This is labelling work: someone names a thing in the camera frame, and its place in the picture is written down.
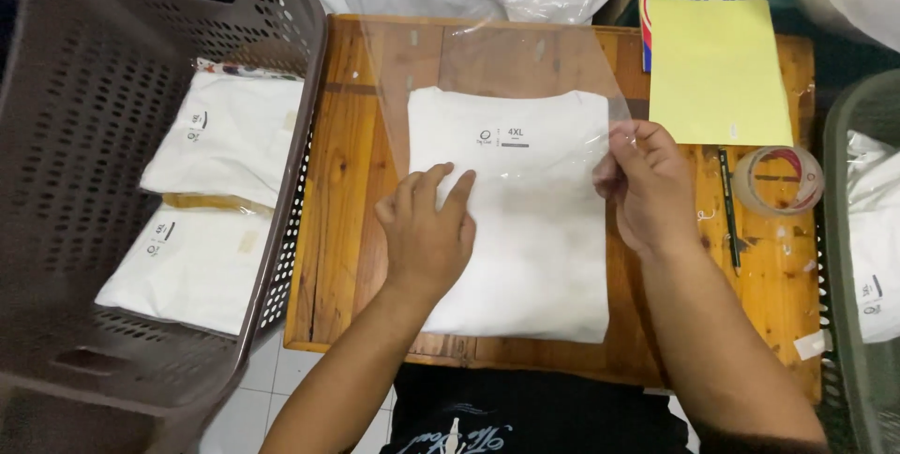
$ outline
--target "person's left hand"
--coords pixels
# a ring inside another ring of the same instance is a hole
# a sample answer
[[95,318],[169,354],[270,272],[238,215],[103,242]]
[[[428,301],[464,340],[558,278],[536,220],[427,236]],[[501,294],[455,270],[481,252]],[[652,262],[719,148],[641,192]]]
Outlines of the person's left hand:
[[388,276],[384,287],[403,289],[405,298],[437,304],[472,256],[475,221],[466,203],[475,172],[457,180],[444,207],[435,207],[438,184],[453,171],[452,162],[403,179],[393,194],[375,205],[375,215],[388,239]]

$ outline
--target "wood grain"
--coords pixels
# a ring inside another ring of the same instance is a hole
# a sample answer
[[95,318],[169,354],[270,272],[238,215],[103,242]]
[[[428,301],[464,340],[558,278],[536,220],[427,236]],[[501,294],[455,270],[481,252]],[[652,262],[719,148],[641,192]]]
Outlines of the wood grain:
[[[319,92],[304,213],[298,236],[285,345],[326,350],[375,295],[387,272],[384,235],[372,207],[409,164],[410,89],[495,97],[547,97],[572,89],[646,102],[636,29],[485,23],[451,19],[330,16],[330,44]],[[791,123],[808,145],[813,118],[813,54],[800,38],[778,37]],[[605,56],[606,64],[598,62]],[[730,147],[734,167],[752,147]],[[793,341],[818,326],[815,226],[811,214],[766,218],[735,207],[742,276],[731,271],[714,147],[681,145],[697,186],[698,224],[726,270],[753,326],[792,371],[809,399],[820,399],[819,359],[801,361]],[[787,195],[792,171],[780,161],[756,172],[768,195]],[[636,256],[607,214],[609,328],[603,344],[421,334],[408,360],[471,368],[545,368],[646,387],[665,387]]]

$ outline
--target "brown plastic laundry basket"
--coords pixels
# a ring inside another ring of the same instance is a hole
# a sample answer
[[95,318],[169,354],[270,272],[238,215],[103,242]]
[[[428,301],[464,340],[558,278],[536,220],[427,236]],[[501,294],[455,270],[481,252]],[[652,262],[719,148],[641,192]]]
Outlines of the brown plastic laundry basket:
[[[285,320],[326,34],[319,0],[22,0],[0,94],[0,381],[165,416],[242,374]],[[306,79],[237,339],[93,303],[159,204],[141,172],[198,56]]]

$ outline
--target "white tile floor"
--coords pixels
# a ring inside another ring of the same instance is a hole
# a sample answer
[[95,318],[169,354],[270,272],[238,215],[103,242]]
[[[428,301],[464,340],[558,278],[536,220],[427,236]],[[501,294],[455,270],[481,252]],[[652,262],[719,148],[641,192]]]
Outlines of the white tile floor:
[[[277,333],[250,358],[240,388],[203,434],[201,454],[256,454],[263,445],[263,438],[288,395],[321,358],[315,352],[285,349],[282,338],[282,333]],[[387,442],[393,403],[392,388],[354,454],[376,454]],[[674,396],[669,410],[687,421]],[[688,445],[691,451],[698,451],[699,442],[693,428],[690,428]]]

